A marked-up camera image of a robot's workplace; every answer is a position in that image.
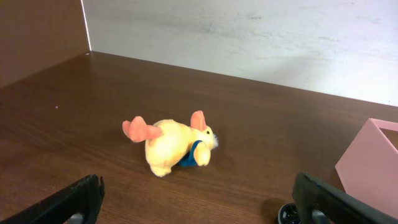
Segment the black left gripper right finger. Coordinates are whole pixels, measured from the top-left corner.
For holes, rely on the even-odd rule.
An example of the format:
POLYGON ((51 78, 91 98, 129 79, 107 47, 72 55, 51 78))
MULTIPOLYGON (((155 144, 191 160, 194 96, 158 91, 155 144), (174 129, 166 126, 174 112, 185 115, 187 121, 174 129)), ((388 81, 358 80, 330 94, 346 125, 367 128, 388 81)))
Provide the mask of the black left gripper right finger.
POLYGON ((297 174, 292 196, 302 223, 397 224, 396 218, 308 173, 297 174))

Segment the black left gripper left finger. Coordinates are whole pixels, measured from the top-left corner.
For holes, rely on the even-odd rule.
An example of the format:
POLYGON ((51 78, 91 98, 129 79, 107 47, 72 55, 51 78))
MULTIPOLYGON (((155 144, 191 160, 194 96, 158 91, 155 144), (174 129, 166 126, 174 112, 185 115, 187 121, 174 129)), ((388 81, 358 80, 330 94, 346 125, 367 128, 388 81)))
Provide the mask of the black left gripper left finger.
POLYGON ((103 177, 90 174, 2 220, 1 224, 65 223, 74 215, 81 215, 81 223, 95 224, 104 195, 103 177))

